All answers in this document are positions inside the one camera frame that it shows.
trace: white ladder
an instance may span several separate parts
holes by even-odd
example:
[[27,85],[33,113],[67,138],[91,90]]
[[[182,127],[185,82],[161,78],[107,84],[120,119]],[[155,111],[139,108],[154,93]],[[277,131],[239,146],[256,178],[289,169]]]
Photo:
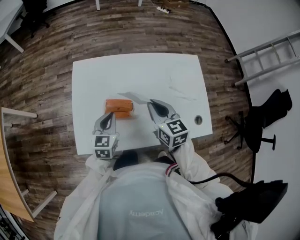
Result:
[[[257,47],[251,48],[251,49],[249,49],[247,51],[244,51],[244,52],[242,52],[240,54],[237,54],[237,55],[235,55],[232,58],[226,59],[225,62],[231,62],[232,60],[237,59],[240,62],[240,66],[241,66],[243,74],[244,74],[244,78],[242,80],[234,83],[233,85],[235,85],[235,86],[241,85],[241,84],[246,83],[246,82],[248,82],[248,81],[250,81],[250,80],[252,80],[254,78],[262,76],[262,75],[264,75],[266,73],[269,73],[269,72],[272,72],[272,71],[277,70],[279,68],[283,68],[283,67],[285,67],[287,65],[299,62],[300,61],[300,56],[298,56],[296,54],[295,49],[294,49],[294,47],[293,47],[293,45],[291,43],[291,39],[296,38],[296,37],[300,37],[300,30],[292,32],[292,33],[290,33],[288,35],[285,35],[283,37],[276,38],[276,39],[274,39],[272,41],[269,41],[269,42],[261,44],[261,45],[259,45]],[[283,43],[285,41],[289,42],[289,44],[290,44],[290,46],[292,48],[292,51],[293,51],[295,57],[292,58],[292,59],[290,59],[290,60],[281,62],[280,57],[279,57],[279,55],[278,55],[278,53],[276,51],[275,46],[278,45],[278,44],[280,44],[280,43]],[[269,67],[267,69],[264,69],[262,61],[261,61],[261,59],[260,59],[260,57],[258,55],[258,52],[261,51],[261,50],[267,49],[267,48],[272,48],[273,49],[273,51],[274,51],[274,53],[276,55],[276,58],[278,60],[278,64],[276,64],[274,66],[271,66],[271,67]],[[253,53],[255,53],[256,57],[258,58],[259,65],[260,65],[260,67],[261,67],[262,70],[260,72],[258,72],[258,73],[255,73],[255,74],[253,74],[251,76],[248,76],[242,58],[246,57],[246,56],[249,56],[249,55],[251,55]]]

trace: office chair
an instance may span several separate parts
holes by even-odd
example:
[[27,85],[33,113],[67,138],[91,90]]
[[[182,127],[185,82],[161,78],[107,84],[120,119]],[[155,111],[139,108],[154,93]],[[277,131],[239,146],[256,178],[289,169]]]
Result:
[[226,120],[230,120],[238,129],[237,133],[224,144],[228,144],[237,136],[240,136],[240,150],[243,147],[245,139],[248,147],[255,153],[259,151],[261,142],[272,143],[272,149],[275,150],[276,136],[273,139],[262,138],[263,128],[271,125],[273,122],[287,115],[287,111],[292,108],[292,100],[289,91],[281,92],[275,90],[269,99],[261,106],[251,107],[248,116],[244,118],[243,112],[239,112],[240,123],[237,123],[231,117],[226,116]]
[[22,0],[27,12],[26,16],[23,17],[22,13],[19,14],[23,21],[21,27],[28,27],[31,31],[31,38],[34,37],[34,32],[38,30],[40,25],[45,25],[46,28],[49,28],[50,25],[46,23],[47,13],[43,11],[47,8],[47,0]]

